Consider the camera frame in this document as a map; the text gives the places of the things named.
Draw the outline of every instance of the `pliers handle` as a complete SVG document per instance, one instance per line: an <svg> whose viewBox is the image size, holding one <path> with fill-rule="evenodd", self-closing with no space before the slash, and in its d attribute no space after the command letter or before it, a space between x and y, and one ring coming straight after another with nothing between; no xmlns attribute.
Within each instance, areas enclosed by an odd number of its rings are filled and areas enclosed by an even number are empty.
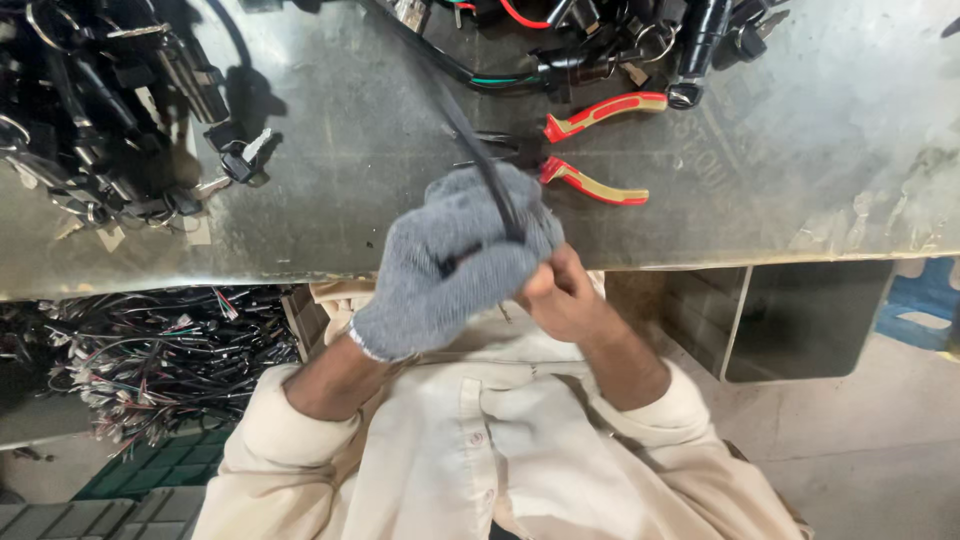
<svg viewBox="0 0 960 540"><path fill-rule="evenodd" d="M566 120L558 120L553 114L547 114L546 129L543 130L543 134L550 142L558 142L621 112L630 110L662 112L666 110L666 106L666 95L659 92L621 94L601 101ZM566 161L550 157L540 168L540 182L547 184L555 178L563 178L565 182L590 197L612 205L642 205L650 198L650 192L646 189L617 189L600 184Z"/></svg>
<svg viewBox="0 0 960 540"><path fill-rule="evenodd" d="M659 92L620 94L581 110L566 120L558 120L553 114L547 114L543 134L550 139L550 142L559 142L580 133L600 120L630 110L663 112L666 110L666 95Z"/></svg>
<svg viewBox="0 0 960 540"><path fill-rule="evenodd" d="M617 189L600 184L566 161L551 156L540 169L540 183L547 184L555 178L563 178L590 197L612 205L642 205L650 198L650 192L646 189Z"/></svg>

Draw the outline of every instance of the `cream shirt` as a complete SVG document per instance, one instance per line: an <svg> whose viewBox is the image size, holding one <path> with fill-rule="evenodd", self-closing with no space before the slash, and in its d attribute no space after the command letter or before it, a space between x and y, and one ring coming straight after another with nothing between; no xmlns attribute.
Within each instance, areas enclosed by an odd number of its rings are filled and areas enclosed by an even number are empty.
<svg viewBox="0 0 960 540"><path fill-rule="evenodd" d="M575 346L507 310L345 422L297 413L281 387L296 366L268 370L193 538L486 540L491 520L538 540L802 538L683 371L617 411Z"/></svg>

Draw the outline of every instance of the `concrete floor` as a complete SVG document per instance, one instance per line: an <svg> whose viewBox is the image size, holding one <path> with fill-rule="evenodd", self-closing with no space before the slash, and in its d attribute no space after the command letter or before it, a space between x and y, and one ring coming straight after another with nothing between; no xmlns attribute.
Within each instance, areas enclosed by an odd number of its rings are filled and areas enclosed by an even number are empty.
<svg viewBox="0 0 960 540"><path fill-rule="evenodd" d="M27 503L63 503L100 472L120 445L81 435L33 448L41 455L51 455L53 461L0 453L0 480Z"/></svg>
<svg viewBox="0 0 960 540"><path fill-rule="evenodd" d="M608 273L611 302L639 327L656 316L656 294L641 291L658 287L656 274ZM873 334L841 380L721 384L661 332L644 331L692 374L721 436L768 475L818 540L960 538L960 364ZM72 497L115 448L74 438L37 450L57 459L3 453L0 479L29 502L51 503Z"/></svg>

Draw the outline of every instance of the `forearm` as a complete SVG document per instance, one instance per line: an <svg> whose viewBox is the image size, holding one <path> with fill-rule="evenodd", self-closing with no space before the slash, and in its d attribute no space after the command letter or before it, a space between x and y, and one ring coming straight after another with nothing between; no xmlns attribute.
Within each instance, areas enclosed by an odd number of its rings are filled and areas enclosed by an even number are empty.
<svg viewBox="0 0 960 540"><path fill-rule="evenodd" d="M342 336L283 388L297 412L316 420L341 422L376 394L390 370L391 364L364 356L352 339Z"/></svg>
<svg viewBox="0 0 960 540"><path fill-rule="evenodd" d="M604 399L618 410L655 402L670 387L670 370L609 304L596 302L591 329L577 346Z"/></svg>

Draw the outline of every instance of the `shirt sleeve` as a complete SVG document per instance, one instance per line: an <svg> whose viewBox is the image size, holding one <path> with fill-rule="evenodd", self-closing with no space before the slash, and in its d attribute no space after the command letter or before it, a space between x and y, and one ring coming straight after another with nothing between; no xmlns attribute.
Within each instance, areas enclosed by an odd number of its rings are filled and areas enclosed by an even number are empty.
<svg viewBox="0 0 960 540"><path fill-rule="evenodd" d="M360 427L304 416L282 384L298 366L263 373L243 420L227 440L218 476L206 488L193 538L314 538L334 498L334 460Z"/></svg>
<svg viewBox="0 0 960 540"><path fill-rule="evenodd" d="M780 497L757 467L730 454L710 422L697 385L672 362L663 396L621 412L603 398L590 403L660 481L722 538L755 540L803 537Z"/></svg>
<svg viewBox="0 0 960 540"><path fill-rule="evenodd" d="M700 389L669 360L670 387L655 402L638 409L619 411L592 393L590 405L620 435L633 439L646 449L691 442L723 443L710 424L710 413Z"/></svg>

